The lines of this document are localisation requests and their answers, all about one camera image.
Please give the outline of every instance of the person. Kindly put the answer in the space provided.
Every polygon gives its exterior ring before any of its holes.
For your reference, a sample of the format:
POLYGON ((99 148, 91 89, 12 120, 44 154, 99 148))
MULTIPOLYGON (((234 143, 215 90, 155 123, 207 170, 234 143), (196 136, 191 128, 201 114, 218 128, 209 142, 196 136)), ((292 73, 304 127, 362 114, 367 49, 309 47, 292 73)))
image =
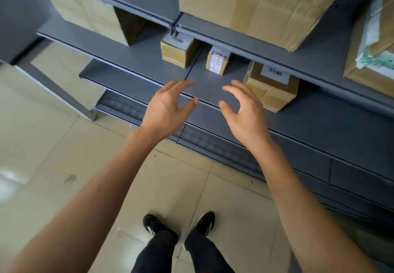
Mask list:
MULTIPOLYGON (((8 272, 87 272, 118 215, 125 196, 148 154, 174 134, 198 103, 183 108, 178 97, 192 82, 171 81, 152 98, 141 126, 123 148, 19 253, 8 272)), ((223 101, 219 107, 231 132, 255 156, 264 172, 290 245, 303 272, 377 272, 371 261, 346 236, 294 173, 270 137, 263 105, 239 81, 223 87, 240 103, 238 114, 223 101)), ((215 216, 206 213, 185 240, 196 272, 233 272, 206 238, 215 216)), ((156 216, 146 215, 145 228, 154 236, 138 256, 134 273, 171 271, 176 232, 156 216)))

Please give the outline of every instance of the hand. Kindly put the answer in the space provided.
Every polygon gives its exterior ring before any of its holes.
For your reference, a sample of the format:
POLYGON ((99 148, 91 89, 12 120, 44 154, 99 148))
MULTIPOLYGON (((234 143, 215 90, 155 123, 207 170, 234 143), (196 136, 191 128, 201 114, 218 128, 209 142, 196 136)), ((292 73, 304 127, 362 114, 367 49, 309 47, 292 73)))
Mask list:
POLYGON ((140 129, 153 136, 157 142, 178 131, 199 101, 193 98, 182 109, 178 109, 179 95, 193 83, 170 81, 158 90, 148 104, 140 129))
POLYGON ((233 86, 224 86, 223 90, 232 93, 241 107, 235 114, 224 101, 219 102, 220 110, 229 124, 231 132, 252 153, 261 144, 272 142, 263 113, 263 104, 253 91, 243 83, 232 80, 233 86))

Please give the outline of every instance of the person's left arm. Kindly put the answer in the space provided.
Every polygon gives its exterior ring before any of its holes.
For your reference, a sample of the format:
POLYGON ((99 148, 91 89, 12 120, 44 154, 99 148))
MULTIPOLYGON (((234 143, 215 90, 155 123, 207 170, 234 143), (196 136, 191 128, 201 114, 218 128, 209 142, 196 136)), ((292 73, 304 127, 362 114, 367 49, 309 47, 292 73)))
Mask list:
POLYGON ((87 272, 105 241, 148 154, 174 134, 198 103, 177 101, 192 82, 171 81, 152 98, 141 126, 14 260, 9 272, 87 272))

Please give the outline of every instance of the black shoe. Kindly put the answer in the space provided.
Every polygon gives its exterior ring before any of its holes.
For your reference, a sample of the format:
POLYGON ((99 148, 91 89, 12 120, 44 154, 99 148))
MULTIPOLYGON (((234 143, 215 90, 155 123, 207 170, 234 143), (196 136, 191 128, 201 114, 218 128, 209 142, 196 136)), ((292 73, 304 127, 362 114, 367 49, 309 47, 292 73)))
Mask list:
POLYGON ((166 227, 159 218, 157 218, 155 215, 147 214, 144 216, 142 219, 142 222, 144 224, 145 229, 153 234, 156 235, 160 231, 170 231, 170 233, 173 235, 175 242, 178 242, 179 236, 174 232, 173 230, 169 229, 166 227))
POLYGON ((208 234, 214 228, 214 225, 215 225, 215 213, 209 211, 200 217, 194 229, 198 231, 200 234, 204 236, 208 236, 208 234))

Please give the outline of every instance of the leg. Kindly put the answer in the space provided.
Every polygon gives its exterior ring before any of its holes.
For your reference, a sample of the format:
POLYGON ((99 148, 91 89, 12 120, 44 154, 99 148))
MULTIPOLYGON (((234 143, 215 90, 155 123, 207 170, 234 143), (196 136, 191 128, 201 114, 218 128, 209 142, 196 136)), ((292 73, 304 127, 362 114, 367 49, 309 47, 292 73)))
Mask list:
POLYGON ((215 224, 213 212, 205 213, 185 241, 196 273, 234 273, 215 244, 206 237, 215 224))
POLYGON ((171 273, 172 257, 178 235, 153 215, 143 220, 145 229, 154 234, 138 255, 132 273, 171 273))

